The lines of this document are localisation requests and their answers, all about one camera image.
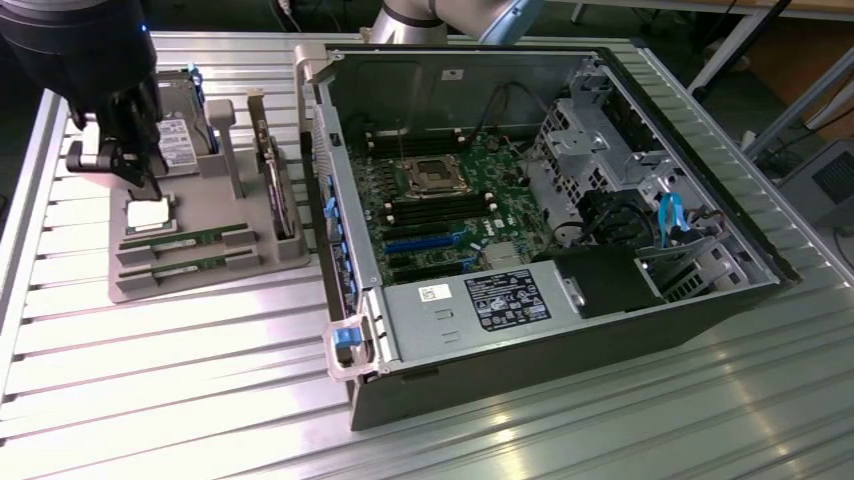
barcode sticker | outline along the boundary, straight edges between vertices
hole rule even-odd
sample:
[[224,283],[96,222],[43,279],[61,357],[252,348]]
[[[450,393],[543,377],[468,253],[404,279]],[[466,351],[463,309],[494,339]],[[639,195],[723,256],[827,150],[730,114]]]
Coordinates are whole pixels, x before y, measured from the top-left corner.
[[164,120],[157,125],[160,129],[160,152],[169,167],[196,163],[196,151],[187,131],[183,118]]

motherboard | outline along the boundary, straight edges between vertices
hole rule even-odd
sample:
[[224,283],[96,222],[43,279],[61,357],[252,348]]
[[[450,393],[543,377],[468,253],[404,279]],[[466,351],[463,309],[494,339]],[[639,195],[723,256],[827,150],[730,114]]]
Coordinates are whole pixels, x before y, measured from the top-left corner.
[[455,153],[379,150],[351,158],[383,284],[530,263],[550,230],[510,140],[482,132]]

blue latch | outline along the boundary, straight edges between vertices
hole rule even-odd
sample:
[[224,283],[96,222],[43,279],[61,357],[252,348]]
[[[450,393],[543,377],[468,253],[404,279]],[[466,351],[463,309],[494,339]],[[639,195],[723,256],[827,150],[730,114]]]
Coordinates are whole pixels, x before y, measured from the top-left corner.
[[674,226],[679,227],[683,232],[691,229],[688,222],[684,221],[682,197],[678,193],[670,192],[662,197],[660,206],[658,207],[658,229],[662,234],[662,248],[667,248],[667,233]]
[[357,328],[339,328],[332,332],[335,348],[349,348],[361,345],[361,330]]

cable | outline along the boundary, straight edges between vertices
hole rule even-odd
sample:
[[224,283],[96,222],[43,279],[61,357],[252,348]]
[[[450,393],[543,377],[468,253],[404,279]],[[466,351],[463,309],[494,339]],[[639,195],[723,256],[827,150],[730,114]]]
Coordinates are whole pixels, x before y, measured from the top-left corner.
[[791,147],[795,143],[800,142],[804,138],[811,137],[812,135],[815,135],[820,130],[823,130],[824,128],[827,128],[830,125],[832,125],[834,123],[836,123],[839,120],[842,120],[844,117],[848,116],[848,114],[854,112],[854,107],[848,108],[844,112],[842,112],[839,114],[838,117],[835,117],[832,120],[827,120],[827,122],[824,122],[822,125],[819,125],[818,127],[815,127],[812,130],[810,130],[808,132],[806,132],[803,135],[800,135],[798,138],[795,138],[794,140],[791,140],[790,142],[783,143],[783,146],[779,147],[776,150],[774,150],[768,156],[775,156],[779,154],[779,152],[782,152],[783,150],[786,150],[788,147]]
[[337,33],[341,33],[341,24],[337,23],[337,17],[335,16],[335,14],[332,13],[332,10],[329,10],[329,6],[325,3],[325,0],[320,0],[320,5],[323,6],[323,10],[325,11],[325,14],[329,16],[329,18],[332,19],[332,22],[335,23],[335,29],[337,30]]
[[276,22],[279,23],[279,27],[281,27],[281,31],[283,32],[288,32],[289,29],[284,25],[284,21],[281,20],[281,15],[284,15],[288,18],[288,20],[291,21],[291,24],[296,28],[296,31],[299,33],[303,33],[303,29],[299,28],[299,24],[296,23],[296,20],[293,19],[293,15],[284,11],[284,9],[281,8],[281,5],[279,5],[277,0],[271,0],[269,1],[269,9],[272,10],[272,16],[276,17]]
[[347,3],[349,0],[341,0],[341,15],[344,16],[344,30],[349,31],[349,13],[347,12]]
[[303,29],[299,28],[299,23],[296,23],[296,19],[293,18],[293,15],[289,13],[285,13],[285,15],[288,16],[288,20],[291,20],[291,23],[293,24],[293,27],[296,28],[296,31],[299,33],[303,33]]
[[[547,116],[551,115],[546,102],[543,102],[542,98],[534,95],[534,92],[531,92],[528,87],[526,87],[524,85],[522,85],[519,82],[515,82],[515,81],[502,83],[492,90],[492,94],[490,95],[490,100],[486,103],[486,108],[483,109],[483,113],[480,114],[480,119],[478,120],[478,125],[475,126],[475,129],[471,131],[471,134],[468,135],[468,143],[474,142],[475,138],[478,138],[478,133],[480,133],[480,130],[483,129],[483,124],[486,123],[486,119],[490,115],[490,110],[492,108],[492,104],[495,103],[495,99],[498,98],[498,94],[502,93],[506,89],[508,89],[508,87],[516,87],[519,90],[522,90],[528,95],[528,97],[531,97],[531,99],[536,102],[536,105],[543,110],[543,112],[546,112],[546,115]],[[507,99],[510,99],[510,92],[504,91],[504,94],[507,95]]]
[[711,37],[716,33],[718,28],[720,28],[720,25],[723,24],[723,21],[726,20],[726,16],[732,11],[732,7],[735,6],[736,3],[738,3],[738,0],[732,0],[730,2],[730,6],[726,7],[726,10],[720,14],[720,18],[718,18],[718,21],[715,22],[714,26],[711,27],[711,29],[706,33],[706,36],[703,37],[703,40],[699,42],[700,50],[695,50],[694,52],[691,52],[691,55],[688,55],[688,58],[684,60],[684,63],[682,64],[682,68],[679,68],[679,71],[676,72],[676,78],[682,78],[682,74],[684,73],[684,69],[691,64],[691,60],[694,60],[694,58],[696,58],[696,55],[702,51],[702,48],[706,46],[706,43],[708,42],[708,40],[711,40]]
[[832,243],[836,245],[836,250],[839,250],[839,257],[842,258],[842,260],[844,260],[844,263],[848,264],[848,268],[851,270],[854,270],[854,263],[851,263],[851,260],[844,255],[844,251],[842,250],[842,247],[839,246],[839,227],[832,229]]

slotted aluminum surface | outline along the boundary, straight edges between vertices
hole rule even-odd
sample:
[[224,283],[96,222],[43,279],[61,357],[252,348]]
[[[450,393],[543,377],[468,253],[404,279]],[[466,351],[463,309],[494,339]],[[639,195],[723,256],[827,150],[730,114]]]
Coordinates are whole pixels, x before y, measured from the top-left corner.
[[[243,92],[265,90],[292,160],[291,50],[305,40],[356,39],[155,36],[161,67],[196,63],[208,98],[233,100],[239,146],[251,138]],[[614,39],[528,43],[615,50],[803,284],[676,349],[352,433],[344,386],[324,373],[316,259],[109,303],[107,191],[57,162],[73,130],[47,95],[0,245],[1,478],[850,476],[850,277],[648,51]]]

